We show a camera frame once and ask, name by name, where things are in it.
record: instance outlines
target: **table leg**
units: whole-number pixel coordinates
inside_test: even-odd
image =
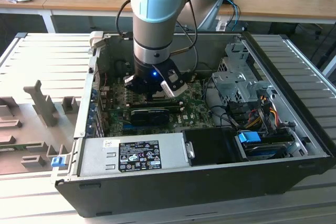
[[[51,11],[46,10],[40,14],[44,20],[48,33],[57,33],[57,26]]]

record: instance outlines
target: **warning label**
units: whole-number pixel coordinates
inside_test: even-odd
[[[119,171],[161,169],[159,142],[133,142],[119,144]]]

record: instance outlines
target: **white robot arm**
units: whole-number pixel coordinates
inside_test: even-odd
[[[163,89],[170,97],[185,91],[186,78],[170,59],[176,21],[179,19],[183,25],[198,24],[195,28],[207,27],[221,4],[222,0],[131,0],[135,74],[125,80],[125,86],[137,93]]]

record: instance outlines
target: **blue drive latch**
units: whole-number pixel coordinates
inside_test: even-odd
[[[51,160],[52,167],[64,167],[66,165],[66,157],[64,156],[53,157]]]
[[[241,143],[256,143],[261,142],[261,139],[258,135],[258,132],[255,131],[246,131],[241,132],[239,135],[239,140]]]

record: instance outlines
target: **desk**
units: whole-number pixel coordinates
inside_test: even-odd
[[[54,15],[115,16],[125,0],[33,0],[11,4],[0,0],[0,13],[39,14],[47,30],[56,32]],[[240,20],[290,23],[333,24],[336,21],[336,0],[235,0],[242,11]],[[228,20],[230,6],[223,5],[218,19]],[[131,17],[127,6],[122,16]]]

